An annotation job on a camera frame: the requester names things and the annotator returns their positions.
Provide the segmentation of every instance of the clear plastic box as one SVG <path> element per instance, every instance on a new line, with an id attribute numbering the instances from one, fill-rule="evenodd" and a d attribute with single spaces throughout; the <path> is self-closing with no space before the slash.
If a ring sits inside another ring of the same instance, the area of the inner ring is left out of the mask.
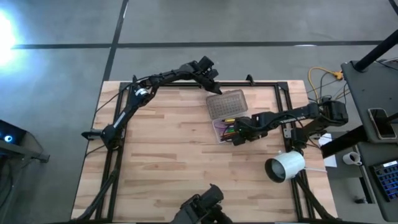
<path id="1" fill-rule="evenodd" d="M 224 92 L 222 95 L 212 95 L 206 99 L 209 115 L 212 120 L 214 132 L 217 141 L 224 143 L 221 140 L 221 134 L 224 132 L 222 127 L 216 124 L 223 119 L 237 118 L 248 115 L 248 104 L 244 97 L 242 90 L 233 90 Z"/>

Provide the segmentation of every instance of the white cup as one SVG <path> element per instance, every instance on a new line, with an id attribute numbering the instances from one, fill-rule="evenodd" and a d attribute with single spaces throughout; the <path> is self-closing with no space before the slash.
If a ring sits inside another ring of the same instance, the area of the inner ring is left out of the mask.
<path id="1" fill-rule="evenodd" d="M 347 165 L 362 165 L 361 156 L 356 152 L 350 152 L 343 156 L 343 161 Z"/>

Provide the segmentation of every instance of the wooden table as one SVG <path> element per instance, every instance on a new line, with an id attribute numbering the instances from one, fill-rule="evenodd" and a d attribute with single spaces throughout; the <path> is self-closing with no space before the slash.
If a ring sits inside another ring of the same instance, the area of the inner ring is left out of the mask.
<path id="1" fill-rule="evenodd" d="M 303 81 L 287 81 L 294 108 L 308 103 Z M 104 82 L 98 106 L 118 92 L 120 82 Z M 277 112 L 271 87 L 223 87 L 243 90 L 249 113 Z M 156 97 L 128 123 L 114 222 L 169 222 L 179 206 L 209 184 L 224 193 L 223 211 L 234 222 L 297 221 L 290 182 L 272 182 L 264 162 L 284 151 L 280 128 L 268 137 L 240 146 L 218 144 L 206 107 L 204 90 L 162 87 Z M 286 104 L 282 95 L 284 109 Z M 93 127 L 112 123 L 116 100 L 95 117 Z M 88 151 L 102 145 L 89 143 Z M 86 159 L 72 218 L 78 217 L 98 193 L 106 150 Z M 305 149 L 306 166 L 325 169 L 319 149 Z M 334 216 L 335 204 L 324 172 L 307 171 L 310 188 Z M 306 214 L 303 193 L 302 207 Z M 108 209 L 106 200 L 104 210 Z"/>

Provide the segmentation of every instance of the phone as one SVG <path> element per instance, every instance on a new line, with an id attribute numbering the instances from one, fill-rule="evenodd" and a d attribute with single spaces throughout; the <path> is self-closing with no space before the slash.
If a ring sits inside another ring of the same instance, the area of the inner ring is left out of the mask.
<path id="1" fill-rule="evenodd" d="M 374 129 L 376 129 L 379 139 L 396 139 L 397 134 L 393 130 L 390 123 L 385 123 L 384 120 L 388 118 L 387 113 L 382 108 L 368 109 L 369 115 Z"/>

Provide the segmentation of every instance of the gray floor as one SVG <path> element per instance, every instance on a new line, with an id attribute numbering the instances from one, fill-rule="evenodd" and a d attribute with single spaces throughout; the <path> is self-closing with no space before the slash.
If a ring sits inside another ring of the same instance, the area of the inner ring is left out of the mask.
<path id="1" fill-rule="evenodd" d="M 110 44 L 121 5 L 122 0 L 0 0 L 16 44 Z M 387 0 L 130 0 L 119 42 L 382 40 L 397 24 Z M 221 80 L 242 80 L 247 74 L 256 80 L 305 80 L 310 90 L 310 67 L 339 70 L 341 63 L 358 60 L 373 47 L 118 49 L 109 79 L 159 73 L 207 55 Z M 395 47 L 384 57 L 397 54 Z M 29 130 L 51 155 L 48 164 L 26 167 L 9 223 L 69 219 L 87 145 L 80 133 L 91 126 L 108 55 L 109 49 L 22 49 L 0 65 L 0 119 Z M 315 86 L 322 74 L 314 71 Z M 333 80 L 326 76 L 324 83 Z M 334 95 L 344 84 L 328 85 L 322 93 Z M 349 123 L 331 131 L 360 124 L 350 96 L 347 109 Z M 332 180 L 331 187 L 340 218 L 382 222 L 377 208 L 349 200 L 360 194 L 357 184 Z"/>

